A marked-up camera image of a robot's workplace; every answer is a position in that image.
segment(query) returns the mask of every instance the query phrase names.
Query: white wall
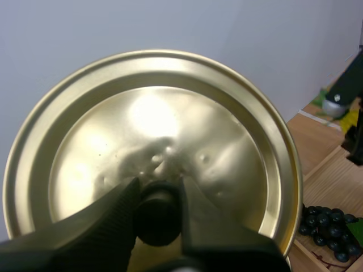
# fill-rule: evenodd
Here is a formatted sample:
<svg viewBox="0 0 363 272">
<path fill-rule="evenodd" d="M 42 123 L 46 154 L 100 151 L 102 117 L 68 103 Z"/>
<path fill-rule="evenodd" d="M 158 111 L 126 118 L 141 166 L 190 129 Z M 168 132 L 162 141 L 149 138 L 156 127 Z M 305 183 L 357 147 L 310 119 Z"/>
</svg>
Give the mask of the white wall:
<svg viewBox="0 0 363 272">
<path fill-rule="evenodd" d="M 362 20 L 363 0 L 243 1 L 221 61 L 289 120 L 358 52 Z"/>
<path fill-rule="evenodd" d="M 244 74 L 288 120 L 357 52 L 362 20 L 363 0 L 1 0 L 0 176 L 37 101 L 94 60 L 143 48 L 202 54 Z"/>
</svg>

